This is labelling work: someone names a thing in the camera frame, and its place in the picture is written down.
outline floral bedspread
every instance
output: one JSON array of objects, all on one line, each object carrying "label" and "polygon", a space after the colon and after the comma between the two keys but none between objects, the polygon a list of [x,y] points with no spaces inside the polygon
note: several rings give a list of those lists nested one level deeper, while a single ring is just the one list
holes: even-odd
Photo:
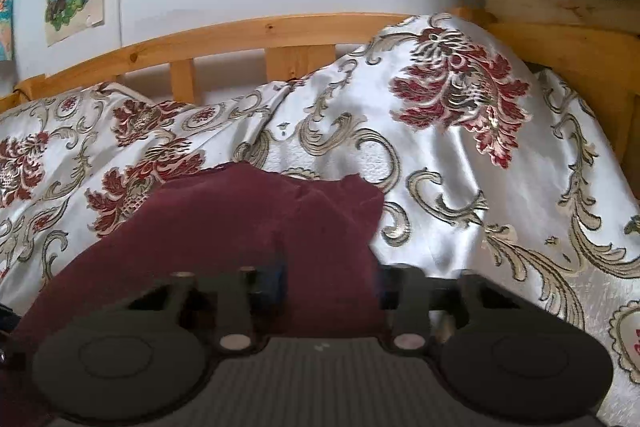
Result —
[{"label": "floral bedspread", "polygon": [[412,17],[294,83],[207,107],[117,84],[0,115],[0,301],[45,285],[176,176],[234,160],[385,194],[372,249],[477,271],[611,352],[599,416],[640,425],[640,212],[586,104],[484,30]]}]

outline bed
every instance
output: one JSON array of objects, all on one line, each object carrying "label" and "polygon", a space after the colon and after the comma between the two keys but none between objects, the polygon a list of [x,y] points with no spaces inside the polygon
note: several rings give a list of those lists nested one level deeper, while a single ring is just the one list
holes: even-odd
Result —
[{"label": "bed", "polygon": [[[195,57],[260,48],[269,84],[197,105]],[[30,78],[0,100],[0,301],[26,312],[177,176],[241,160],[359,173],[385,194],[383,263],[471,269],[586,330],[616,366],[600,418],[640,425],[638,56],[631,34],[483,10],[344,13],[199,28]],[[165,63],[173,100],[123,85]]]}]

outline maroon cloth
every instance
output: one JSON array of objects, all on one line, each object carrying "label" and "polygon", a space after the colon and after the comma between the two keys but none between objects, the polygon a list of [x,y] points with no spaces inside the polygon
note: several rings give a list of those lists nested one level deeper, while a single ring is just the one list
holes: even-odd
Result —
[{"label": "maroon cloth", "polygon": [[[168,182],[40,293],[12,335],[29,351],[73,317],[139,294],[176,271],[207,275],[287,264],[286,334],[378,333],[377,260],[369,250],[383,195],[357,175],[299,180],[226,164]],[[0,371],[0,423],[48,419],[28,380]]]}]

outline wooden headboard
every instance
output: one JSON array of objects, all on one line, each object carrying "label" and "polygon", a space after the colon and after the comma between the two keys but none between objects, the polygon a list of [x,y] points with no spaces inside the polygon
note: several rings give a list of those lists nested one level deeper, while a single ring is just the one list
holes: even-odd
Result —
[{"label": "wooden headboard", "polygon": [[[584,26],[500,22],[484,10],[452,13],[484,27],[526,62],[556,70],[594,110],[636,195],[640,195],[640,38]],[[51,76],[21,81],[0,112],[26,100],[169,64],[174,100],[196,103],[193,59],[265,49],[268,80],[299,78],[335,60],[336,44],[369,41],[404,14],[336,13],[250,19],[132,44]]]}]

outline wooden beam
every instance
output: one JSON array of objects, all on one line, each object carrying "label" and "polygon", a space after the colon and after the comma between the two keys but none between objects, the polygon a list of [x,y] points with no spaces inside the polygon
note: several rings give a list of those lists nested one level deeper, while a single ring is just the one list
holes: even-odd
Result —
[{"label": "wooden beam", "polygon": [[496,22],[497,19],[489,12],[481,9],[481,8],[453,8],[449,10],[449,13],[455,15],[456,17],[460,17],[465,21],[472,22],[482,28],[485,28],[490,23]]},{"label": "wooden beam", "polygon": [[25,80],[18,82],[16,89],[20,89],[26,96],[29,97],[30,100],[37,100],[41,98],[37,95],[40,85],[43,82],[46,82],[46,75],[39,74],[37,76],[32,76],[30,78],[26,78]]},{"label": "wooden beam", "polygon": [[406,17],[388,13],[329,13],[264,17],[205,26],[91,58],[39,82],[34,86],[33,98],[92,86],[109,76],[129,71],[206,55],[300,44],[360,44],[369,41],[384,26],[399,23]]},{"label": "wooden beam", "polygon": [[20,105],[20,93],[17,91],[0,98],[0,112],[7,111]]},{"label": "wooden beam", "polygon": [[328,66],[335,61],[335,45],[267,48],[267,80],[291,80]]},{"label": "wooden beam", "polygon": [[196,71],[193,59],[171,62],[171,92],[176,102],[196,103]]},{"label": "wooden beam", "polygon": [[636,35],[556,24],[492,23],[486,29],[526,62],[574,71],[594,83],[640,94]]},{"label": "wooden beam", "polygon": [[117,82],[118,84],[123,84],[125,77],[123,74],[112,74],[111,76],[107,76],[103,79],[103,82]]},{"label": "wooden beam", "polygon": [[640,33],[640,0],[485,0],[500,22],[572,24]]},{"label": "wooden beam", "polygon": [[613,151],[616,153],[618,162],[622,163],[625,157],[626,147],[629,141],[629,132],[631,131],[631,123],[634,117],[634,108],[636,105],[636,95],[632,92],[626,92],[620,103],[620,113],[618,114],[618,122],[616,126],[616,137],[613,142]]},{"label": "wooden beam", "polygon": [[640,198],[640,97],[634,100],[634,113],[629,128],[622,171],[636,198]]},{"label": "wooden beam", "polygon": [[616,151],[620,125],[622,124],[623,127],[625,125],[622,121],[624,118],[621,120],[621,116],[628,111],[629,97],[633,100],[635,95],[616,84],[607,84],[594,79],[588,73],[576,73],[558,68],[554,71],[591,107],[597,115],[598,123],[607,136],[611,148]]}]

